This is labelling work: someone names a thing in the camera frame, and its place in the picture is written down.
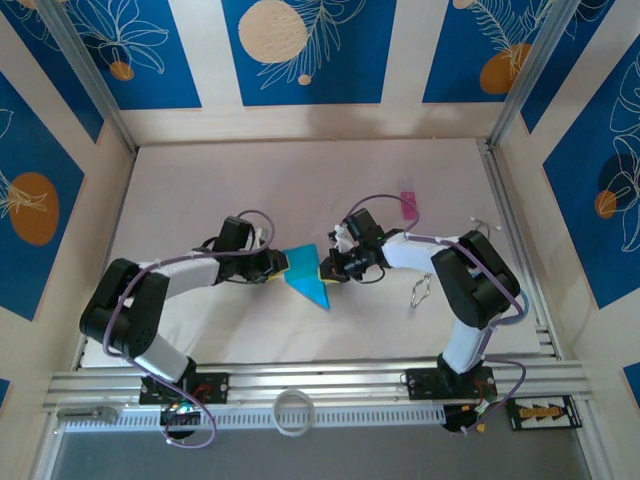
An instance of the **pink object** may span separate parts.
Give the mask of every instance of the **pink object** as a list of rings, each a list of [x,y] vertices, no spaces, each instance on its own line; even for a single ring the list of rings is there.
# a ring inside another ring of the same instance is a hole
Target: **pink object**
[[[400,197],[411,203],[414,207],[418,206],[415,192],[400,192]],[[416,211],[406,203],[402,203],[402,218],[405,220],[415,220],[417,218]]]

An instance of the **white table surface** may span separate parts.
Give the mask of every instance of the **white table surface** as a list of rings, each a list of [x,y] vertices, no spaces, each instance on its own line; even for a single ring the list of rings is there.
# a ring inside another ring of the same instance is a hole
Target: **white table surface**
[[[143,147],[112,258],[142,262],[183,254],[217,234],[227,215],[257,208],[276,224],[274,248],[315,243],[322,259],[330,247],[327,232],[351,206],[373,193],[398,194],[403,178],[413,182],[421,211],[413,233],[462,235],[474,227],[472,216],[501,223],[472,139]],[[393,200],[367,207],[384,229],[407,225]],[[494,231],[491,241],[517,272],[505,234]],[[391,270],[378,284],[329,286],[329,312],[282,280],[203,288],[167,301],[160,333],[198,363],[435,356],[454,316],[436,278],[431,296],[410,311],[411,287],[421,276]],[[498,329],[487,350],[539,351],[533,312]],[[119,362],[88,342],[84,367]]]

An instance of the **cyan plastic piece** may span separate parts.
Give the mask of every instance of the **cyan plastic piece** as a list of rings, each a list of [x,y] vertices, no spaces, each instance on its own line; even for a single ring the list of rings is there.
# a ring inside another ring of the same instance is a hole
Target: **cyan plastic piece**
[[[289,270],[284,272],[285,281],[295,290],[329,310],[329,296],[324,282],[318,279],[320,260],[314,244],[284,250],[289,259]]]

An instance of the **orange circle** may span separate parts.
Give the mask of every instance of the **orange circle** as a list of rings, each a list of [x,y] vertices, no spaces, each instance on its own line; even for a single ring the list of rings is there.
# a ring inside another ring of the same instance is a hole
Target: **orange circle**
[[[531,44],[519,43],[509,50],[496,53],[482,69],[480,88],[492,95],[508,93],[529,55],[529,50],[531,50]]]
[[[17,204],[9,209],[13,229],[25,242],[42,246],[58,227],[60,204],[53,184],[39,173],[23,173],[11,184],[9,197]]]
[[[131,65],[121,62],[120,60],[116,60],[109,65],[109,71],[111,75],[123,82],[128,82],[133,78],[133,68],[131,68]]]
[[[596,213],[604,219],[613,217],[616,213],[616,196],[609,190],[603,190],[596,197]]]

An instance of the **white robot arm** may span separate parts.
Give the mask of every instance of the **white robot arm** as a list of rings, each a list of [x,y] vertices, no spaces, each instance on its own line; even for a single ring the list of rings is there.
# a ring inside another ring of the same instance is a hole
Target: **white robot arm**
[[[449,238],[397,229],[384,232],[364,208],[345,218],[329,237],[335,247],[320,265],[320,278],[325,281],[362,281],[374,265],[438,276],[457,318],[449,343],[438,357],[442,388],[433,398],[468,394],[469,385],[482,373],[490,326],[511,306],[505,293],[511,298],[520,294],[517,279],[488,239],[475,230]]]
[[[113,261],[82,314],[80,331],[108,346],[109,353],[115,351],[116,356],[134,362],[147,373],[192,392],[198,387],[195,362],[158,333],[164,302],[234,276],[255,284],[286,270],[286,255],[271,248],[257,248],[264,241],[261,233],[241,218],[227,217],[219,235],[191,251],[188,261],[160,265],[146,273],[115,318],[117,305],[133,279],[157,263]]]

